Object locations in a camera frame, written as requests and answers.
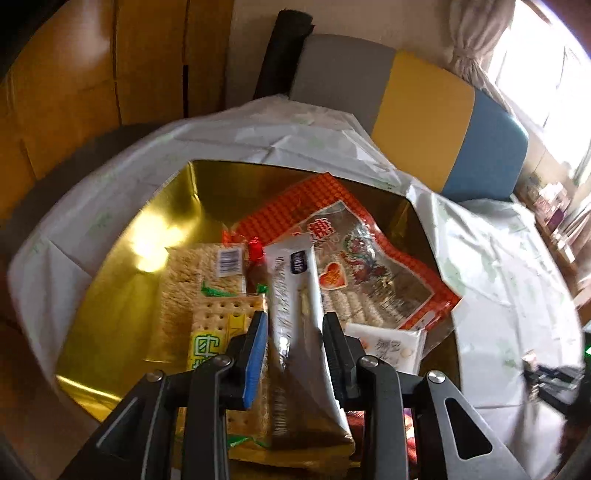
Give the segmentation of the beige curtain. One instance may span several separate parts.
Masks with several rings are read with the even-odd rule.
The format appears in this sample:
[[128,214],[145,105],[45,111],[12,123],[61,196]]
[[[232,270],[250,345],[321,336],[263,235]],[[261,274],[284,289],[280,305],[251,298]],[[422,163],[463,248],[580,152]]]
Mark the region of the beige curtain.
[[455,0],[450,4],[449,28],[453,43],[449,69],[488,95],[508,113],[503,94],[489,80],[481,61],[497,46],[511,25],[515,0]]

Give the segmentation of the window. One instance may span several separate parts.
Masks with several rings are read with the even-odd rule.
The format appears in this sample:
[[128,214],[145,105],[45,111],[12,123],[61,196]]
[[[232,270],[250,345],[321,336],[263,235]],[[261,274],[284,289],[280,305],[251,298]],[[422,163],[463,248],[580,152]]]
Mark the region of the window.
[[517,1],[486,71],[568,178],[583,184],[590,175],[590,59],[568,29],[539,4]]

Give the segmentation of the large orange snack bag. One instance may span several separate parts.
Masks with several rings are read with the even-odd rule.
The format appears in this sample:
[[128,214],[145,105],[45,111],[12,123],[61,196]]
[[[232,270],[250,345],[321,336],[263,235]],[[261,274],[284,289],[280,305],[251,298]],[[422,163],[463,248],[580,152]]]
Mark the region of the large orange snack bag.
[[425,263],[394,247],[370,212],[329,173],[294,184],[232,227],[269,246],[311,235],[322,305],[344,323],[431,330],[460,298]]

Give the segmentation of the clear rice cracker packet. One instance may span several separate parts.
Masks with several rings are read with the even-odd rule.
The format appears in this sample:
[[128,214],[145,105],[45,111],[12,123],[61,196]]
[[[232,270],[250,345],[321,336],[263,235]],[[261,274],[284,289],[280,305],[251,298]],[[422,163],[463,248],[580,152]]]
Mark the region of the clear rice cracker packet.
[[247,252],[239,243],[170,247],[160,277],[159,318],[152,332],[150,356],[176,363],[188,350],[197,300],[214,293],[246,293]]

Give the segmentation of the grey yellow blue chair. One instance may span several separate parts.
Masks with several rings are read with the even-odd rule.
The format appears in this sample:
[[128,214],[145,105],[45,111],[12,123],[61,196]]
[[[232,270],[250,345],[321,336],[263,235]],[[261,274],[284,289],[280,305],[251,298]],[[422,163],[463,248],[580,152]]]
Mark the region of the grey yellow blue chair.
[[290,99],[354,115],[394,167],[456,202],[508,199],[526,158],[525,129],[486,93],[375,42],[309,36]]

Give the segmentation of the red gold candy bar packet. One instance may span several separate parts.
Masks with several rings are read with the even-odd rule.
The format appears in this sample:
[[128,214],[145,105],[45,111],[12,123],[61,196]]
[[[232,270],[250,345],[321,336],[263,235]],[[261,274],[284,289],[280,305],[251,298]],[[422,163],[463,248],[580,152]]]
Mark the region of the red gold candy bar packet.
[[346,414],[355,441],[352,461],[359,463],[370,479],[410,479],[418,466],[416,442],[408,445],[408,432],[413,434],[414,423],[407,411],[401,405],[375,403],[368,411]]

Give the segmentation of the long white gold sachet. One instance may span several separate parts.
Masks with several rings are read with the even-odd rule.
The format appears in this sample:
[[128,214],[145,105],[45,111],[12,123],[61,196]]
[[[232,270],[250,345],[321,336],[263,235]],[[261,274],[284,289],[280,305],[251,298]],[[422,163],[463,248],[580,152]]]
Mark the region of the long white gold sachet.
[[267,246],[270,442],[276,450],[349,457],[353,438],[332,392],[322,343],[322,294],[311,235]]

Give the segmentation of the pale cloud-print tablecloth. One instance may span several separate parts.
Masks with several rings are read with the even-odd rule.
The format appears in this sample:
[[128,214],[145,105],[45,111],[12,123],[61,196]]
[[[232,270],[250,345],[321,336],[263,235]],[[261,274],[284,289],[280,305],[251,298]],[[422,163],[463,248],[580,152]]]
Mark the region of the pale cloud-print tablecloth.
[[106,416],[134,365],[186,368],[221,352],[224,299],[263,246],[269,287],[266,400],[303,400],[328,440],[315,456],[252,433],[238,454],[324,466],[353,449],[331,390],[322,314],[370,354],[401,365],[394,336],[457,338],[466,399],[534,479],[561,461],[566,420],[533,393],[525,364],[580,366],[581,327],[557,265],[520,204],[454,202],[394,167],[351,114],[267,97],[168,124],[86,174],[13,257],[14,308],[55,388],[95,396]]

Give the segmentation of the wooden side table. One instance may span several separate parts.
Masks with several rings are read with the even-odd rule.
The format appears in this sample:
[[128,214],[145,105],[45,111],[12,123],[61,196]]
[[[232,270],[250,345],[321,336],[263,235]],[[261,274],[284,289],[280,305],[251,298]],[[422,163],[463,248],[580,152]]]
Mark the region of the wooden side table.
[[575,298],[583,304],[590,289],[590,195],[576,203],[561,182],[545,182],[531,174],[515,194],[535,215],[541,234]]

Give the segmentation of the small red candy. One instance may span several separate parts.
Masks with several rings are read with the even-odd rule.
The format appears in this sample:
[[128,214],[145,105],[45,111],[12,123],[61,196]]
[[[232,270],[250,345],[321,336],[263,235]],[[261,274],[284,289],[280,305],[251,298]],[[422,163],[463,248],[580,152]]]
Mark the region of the small red candy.
[[263,294],[267,291],[266,255],[263,243],[257,237],[247,242],[249,262],[246,269],[246,287],[249,294]]

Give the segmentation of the white Ba Zhen cake packet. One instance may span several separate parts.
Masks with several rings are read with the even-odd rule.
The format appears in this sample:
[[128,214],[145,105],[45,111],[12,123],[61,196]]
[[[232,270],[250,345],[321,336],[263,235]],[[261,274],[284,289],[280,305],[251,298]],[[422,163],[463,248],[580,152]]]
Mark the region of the white Ba Zhen cake packet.
[[396,368],[417,375],[422,361],[426,332],[408,331],[348,323],[345,334],[362,343],[363,350]]

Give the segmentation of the red gift box gold interior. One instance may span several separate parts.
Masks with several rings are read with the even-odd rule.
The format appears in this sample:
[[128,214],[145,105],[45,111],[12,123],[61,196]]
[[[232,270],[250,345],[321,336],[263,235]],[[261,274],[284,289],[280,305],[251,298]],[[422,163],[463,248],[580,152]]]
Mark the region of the red gift box gold interior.
[[345,469],[356,450],[325,337],[367,328],[422,338],[458,304],[398,250],[337,178],[288,185],[231,232],[200,195],[228,178],[188,169],[131,224],[89,288],[61,374],[113,381],[145,359],[66,478],[219,479],[229,460]]

